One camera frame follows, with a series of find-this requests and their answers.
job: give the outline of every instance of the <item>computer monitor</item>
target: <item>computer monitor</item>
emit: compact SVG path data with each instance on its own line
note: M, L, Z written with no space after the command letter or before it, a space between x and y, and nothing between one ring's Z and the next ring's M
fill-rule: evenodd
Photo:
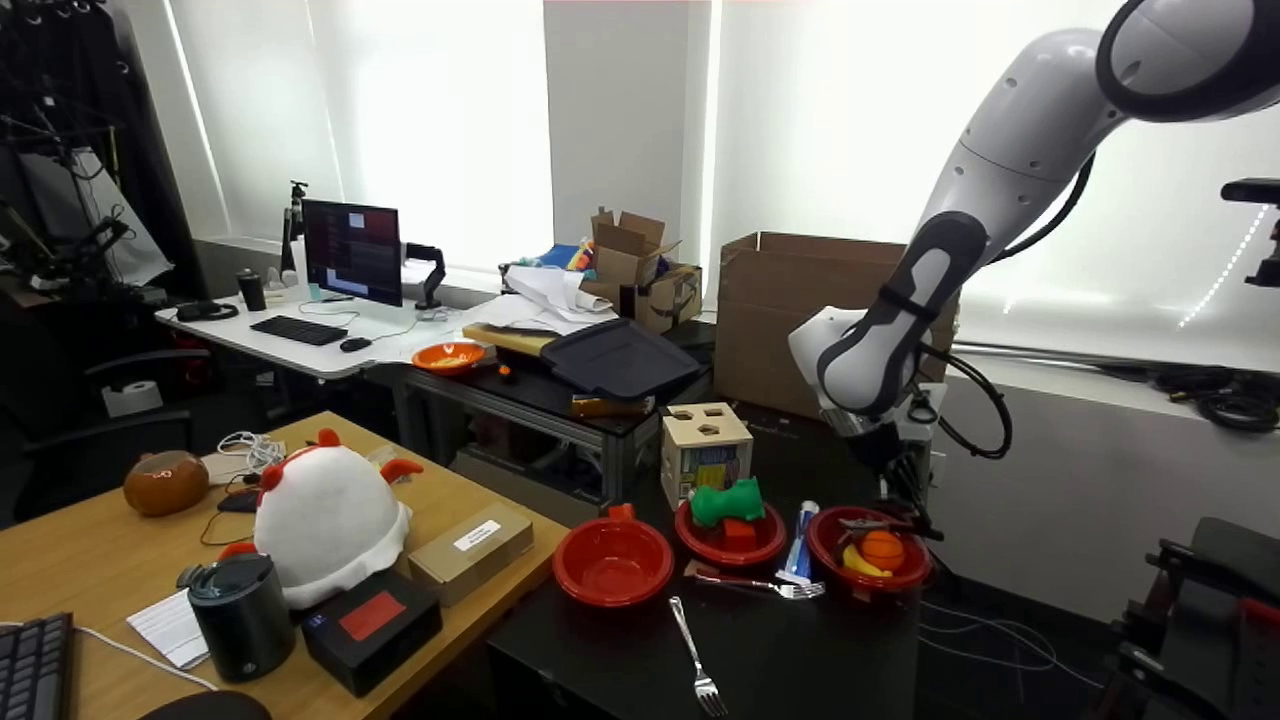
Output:
M397 206L303 198L303 255L320 291L404 304Z

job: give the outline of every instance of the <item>computer mouse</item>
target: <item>computer mouse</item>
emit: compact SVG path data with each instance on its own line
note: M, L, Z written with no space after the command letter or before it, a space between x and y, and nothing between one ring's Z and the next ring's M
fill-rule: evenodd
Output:
M368 336L347 336L347 339L338 339L337 349L338 352L365 352L370 339Z
M194 691L150 706L142 720L273 720L273 711L242 691Z

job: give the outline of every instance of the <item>green toy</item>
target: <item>green toy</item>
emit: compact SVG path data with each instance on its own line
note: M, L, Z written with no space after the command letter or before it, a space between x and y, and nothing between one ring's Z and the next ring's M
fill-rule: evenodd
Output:
M729 489L694 489L686 496L692 528L714 528L721 521L761 521L761 516L762 516L762 496L754 475L743 475Z

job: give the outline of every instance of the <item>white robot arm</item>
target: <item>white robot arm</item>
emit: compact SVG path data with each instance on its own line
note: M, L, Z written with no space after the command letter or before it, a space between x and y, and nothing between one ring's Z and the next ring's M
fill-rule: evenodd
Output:
M1207 120L1280 102L1280 0L1128 0L1105 30L1027 42L954 138L921 226L878 300L823 306L788 343L845 435L888 421L916 380L916 349L973 272L1135 120Z

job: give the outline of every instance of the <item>fork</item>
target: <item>fork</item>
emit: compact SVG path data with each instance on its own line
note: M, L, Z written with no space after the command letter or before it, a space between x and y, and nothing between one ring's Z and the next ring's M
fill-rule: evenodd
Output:
M729 704L722 704L714 678L707 675L707 669L702 669L702 659L700 659L700 653L694 653L694 645L692 645L686 617L682 617L682 599L680 599L680 595L668 595L668 604L673 604L676 629L680 629L680 637L682 637L682 645L686 645L686 655L692 655L692 697L694 697L694 704L700 704L707 717L729 717Z

